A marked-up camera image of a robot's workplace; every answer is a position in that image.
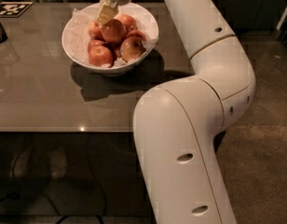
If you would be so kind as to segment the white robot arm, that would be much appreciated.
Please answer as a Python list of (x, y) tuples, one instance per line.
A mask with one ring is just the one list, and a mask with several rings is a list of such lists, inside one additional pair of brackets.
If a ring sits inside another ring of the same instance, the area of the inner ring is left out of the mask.
[(133, 135), (157, 224), (237, 224), (214, 138), (255, 92), (253, 67), (212, 0), (164, 0), (194, 74), (138, 101)]

